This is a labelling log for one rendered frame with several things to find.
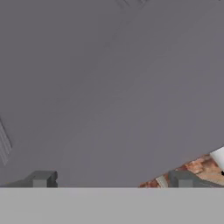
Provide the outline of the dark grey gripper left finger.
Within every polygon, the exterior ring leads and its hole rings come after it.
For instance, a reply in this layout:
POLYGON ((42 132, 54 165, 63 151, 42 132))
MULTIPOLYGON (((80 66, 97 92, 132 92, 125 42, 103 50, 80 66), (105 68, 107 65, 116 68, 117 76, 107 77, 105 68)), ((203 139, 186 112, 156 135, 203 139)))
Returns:
POLYGON ((56 171, 34 171, 26 178, 4 185, 4 187, 57 187, 56 171))

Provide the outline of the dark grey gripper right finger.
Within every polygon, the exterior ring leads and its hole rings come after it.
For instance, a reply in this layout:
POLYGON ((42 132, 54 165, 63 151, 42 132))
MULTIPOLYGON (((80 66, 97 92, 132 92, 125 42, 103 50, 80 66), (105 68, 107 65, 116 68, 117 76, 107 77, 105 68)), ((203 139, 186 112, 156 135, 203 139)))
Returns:
POLYGON ((169 171, 168 177, 170 180, 169 187, 224 188, 224 185, 201 179, 190 171, 169 171))

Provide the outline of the grey cabinet front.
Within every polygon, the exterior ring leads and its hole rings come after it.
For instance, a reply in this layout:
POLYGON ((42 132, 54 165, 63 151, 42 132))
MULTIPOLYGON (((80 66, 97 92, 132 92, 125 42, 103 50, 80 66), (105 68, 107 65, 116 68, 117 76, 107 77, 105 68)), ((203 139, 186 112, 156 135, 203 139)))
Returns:
POLYGON ((0 0, 0 185, 137 186, 224 145, 224 0, 0 0))

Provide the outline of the white cylindrical object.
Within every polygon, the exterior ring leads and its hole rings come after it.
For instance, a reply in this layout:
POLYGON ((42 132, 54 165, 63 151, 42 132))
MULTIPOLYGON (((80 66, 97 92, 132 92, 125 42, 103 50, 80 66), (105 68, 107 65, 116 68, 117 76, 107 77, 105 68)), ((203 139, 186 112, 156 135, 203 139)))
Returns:
POLYGON ((221 175, 224 176, 224 146, 210 153, 215 163, 221 169, 221 175))

